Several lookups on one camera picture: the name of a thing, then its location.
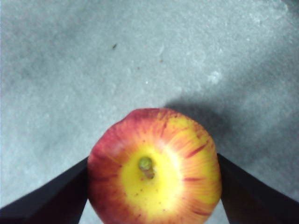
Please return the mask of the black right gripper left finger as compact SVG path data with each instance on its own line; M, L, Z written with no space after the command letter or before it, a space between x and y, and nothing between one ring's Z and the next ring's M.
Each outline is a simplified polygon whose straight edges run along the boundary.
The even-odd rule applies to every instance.
M87 201L87 158L0 209L2 224L77 224Z

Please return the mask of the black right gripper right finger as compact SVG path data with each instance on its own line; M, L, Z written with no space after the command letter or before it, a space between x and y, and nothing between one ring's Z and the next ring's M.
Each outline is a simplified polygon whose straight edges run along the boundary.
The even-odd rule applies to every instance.
M299 203L221 154L221 201L230 224L297 224Z

